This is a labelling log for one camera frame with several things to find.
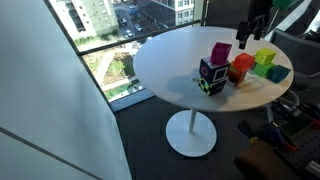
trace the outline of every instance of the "building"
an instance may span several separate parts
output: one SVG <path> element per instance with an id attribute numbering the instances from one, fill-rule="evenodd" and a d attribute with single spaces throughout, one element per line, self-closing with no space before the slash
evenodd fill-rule
<path id="1" fill-rule="evenodd" d="M 50 0 L 72 39 L 110 34 L 119 28 L 108 0 Z"/>
<path id="2" fill-rule="evenodd" d="M 138 3 L 147 16 L 165 27 L 193 21 L 194 0 L 143 0 Z"/>

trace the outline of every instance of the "red cube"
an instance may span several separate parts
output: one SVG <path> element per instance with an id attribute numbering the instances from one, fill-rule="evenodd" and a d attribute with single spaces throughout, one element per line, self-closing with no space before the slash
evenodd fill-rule
<path id="1" fill-rule="evenodd" d="M 254 57 L 247 53 L 239 54 L 233 63 L 233 67 L 242 73 L 248 71 L 253 65 Z"/>

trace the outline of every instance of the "green cube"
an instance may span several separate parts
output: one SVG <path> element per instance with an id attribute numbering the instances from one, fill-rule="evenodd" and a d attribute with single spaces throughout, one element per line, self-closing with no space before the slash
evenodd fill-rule
<path id="1" fill-rule="evenodd" d="M 263 48 L 257 51 L 255 55 L 255 61 L 261 65 L 269 64 L 272 62 L 275 55 L 275 51 L 268 48 Z"/>
<path id="2" fill-rule="evenodd" d="M 274 67 L 275 64 L 269 63 L 269 64 L 259 64 L 256 63 L 256 66 L 254 68 L 254 73 L 260 77 L 266 77 L 268 75 L 269 70 Z"/>

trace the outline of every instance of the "yellow cube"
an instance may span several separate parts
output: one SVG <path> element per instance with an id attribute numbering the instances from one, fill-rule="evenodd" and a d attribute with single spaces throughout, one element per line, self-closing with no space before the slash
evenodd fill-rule
<path id="1" fill-rule="evenodd" d="M 260 65 L 270 64 L 275 55 L 275 51 L 268 48 L 263 48 L 257 51 L 255 55 L 255 61 Z"/>

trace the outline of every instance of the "table top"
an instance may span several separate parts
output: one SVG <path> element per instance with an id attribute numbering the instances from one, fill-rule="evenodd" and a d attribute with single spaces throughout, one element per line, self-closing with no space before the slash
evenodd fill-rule
<path id="1" fill-rule="evenodd" d="M 159 98 L 172 104 L 207 112 L 241 111 L 256 108 L 277 99 L 292 83 L 292 64 L 288 57 L 270 42 L 253 40 L 246 49 L 238 48 L 237 31 L 221 27 L 186 27 L 169 31 L 148 40 L 134 58 L 134 70 L 139 81 Z M 291 69 L 286 79 L 275 84 L 247 73 L 237 87 L 225 85 L 222 92 L 207 96 L 191 78 L 199 78 L 200 60 L 211 55 L 217 42 L 232 44 L 231 62 L 243 52 L 255 55 L 261 48 L 277 54 L 273 63 Z"/>

